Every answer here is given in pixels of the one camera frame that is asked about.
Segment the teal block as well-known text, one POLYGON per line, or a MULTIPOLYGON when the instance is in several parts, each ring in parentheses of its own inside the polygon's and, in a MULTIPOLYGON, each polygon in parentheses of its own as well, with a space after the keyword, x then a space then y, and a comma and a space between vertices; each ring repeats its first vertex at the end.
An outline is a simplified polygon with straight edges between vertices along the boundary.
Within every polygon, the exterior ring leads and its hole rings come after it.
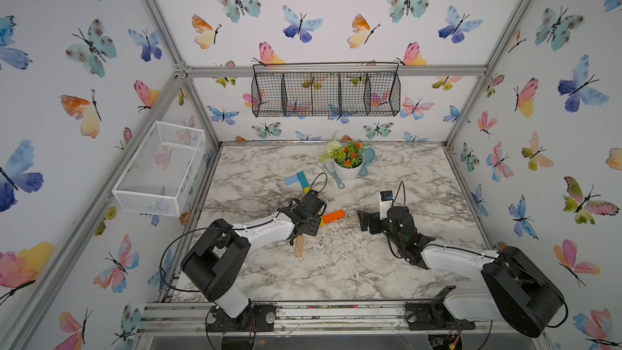
POLYGON ((299 183, 301 184, 301 187, 302 187, 303 191, 305 193, 308 193, 309 189, 310 189, 310 184, 309 184, 309 182, 308 182, 308 180, 306 178, 305 173, 304 172, 298 172, 296 174, 296 176, 298 178, 299 183))

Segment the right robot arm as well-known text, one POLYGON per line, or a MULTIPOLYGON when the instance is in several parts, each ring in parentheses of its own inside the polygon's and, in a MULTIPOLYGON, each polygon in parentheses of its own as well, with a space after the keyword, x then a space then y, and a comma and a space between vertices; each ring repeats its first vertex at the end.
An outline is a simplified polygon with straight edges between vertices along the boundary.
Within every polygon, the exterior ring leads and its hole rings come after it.
POLYGON ((473 251, 438 243, 419 233, 407 207, 385 212, 359 211, 361 230, 383 235, 392 254, 424 270, 450 272, 478 281, 480 288, 460 291, 447 285, 430 302, 436 327, 462 321, 506 322, 518 333, 539 337, 568 306, 562 292, 520 249, 473 251))

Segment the light blue block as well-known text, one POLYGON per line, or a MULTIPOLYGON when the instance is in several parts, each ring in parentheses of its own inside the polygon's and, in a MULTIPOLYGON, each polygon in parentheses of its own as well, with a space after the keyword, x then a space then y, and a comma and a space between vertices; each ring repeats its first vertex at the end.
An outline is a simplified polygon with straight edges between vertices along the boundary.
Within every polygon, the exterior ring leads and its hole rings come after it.
POLYGON ((291 177, 285 178, 285 180, 284 180, 284 184, 285 184, 286 186, 291 186, 292 184, 295 184, 295 183, 297 183, 297 182, 299 182, 299 179, 298 179, 298 176, 297 176, 297 175, 294 175, 294 176, 291 176, 291 177))

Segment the red orange block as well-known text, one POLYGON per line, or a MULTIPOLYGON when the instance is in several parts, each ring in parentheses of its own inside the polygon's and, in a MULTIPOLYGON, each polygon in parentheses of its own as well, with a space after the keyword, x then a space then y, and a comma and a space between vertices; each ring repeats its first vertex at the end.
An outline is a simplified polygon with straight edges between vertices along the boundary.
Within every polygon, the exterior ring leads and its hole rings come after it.
POLYGON ((339 210, 337 212, 332 212, 329 214, 324 215, 324 222, 325 225, 328 225, 329 223, 335 222, 337 220, 341 220, 346 216, 346 213, 344 210, 339 210))

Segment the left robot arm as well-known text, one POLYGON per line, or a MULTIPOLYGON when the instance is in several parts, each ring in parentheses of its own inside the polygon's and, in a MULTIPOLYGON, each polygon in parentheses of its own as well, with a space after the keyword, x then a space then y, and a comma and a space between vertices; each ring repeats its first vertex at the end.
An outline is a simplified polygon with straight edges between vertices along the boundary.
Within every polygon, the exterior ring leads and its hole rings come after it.
POLYGON ((254 304, 236 279, 249 253, 299 236, 315 237, 327 205, 317 191, 248 223, 232 225, 218 219, 205 228, 181 261, 181 271, 199 293, 214 304, 207 313, 209 332, 272 332, 275 306, 254 304))

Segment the natural wood block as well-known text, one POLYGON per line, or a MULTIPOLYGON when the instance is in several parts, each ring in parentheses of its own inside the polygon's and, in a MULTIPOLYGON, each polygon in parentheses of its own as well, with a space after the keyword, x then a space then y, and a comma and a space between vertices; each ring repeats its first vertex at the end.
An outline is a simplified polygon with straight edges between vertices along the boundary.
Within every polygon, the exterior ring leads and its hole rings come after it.
POLYGON ((294 256, 301 259, 304 255, 305 237, 303 235, 298 236, 294 241, 294 256))

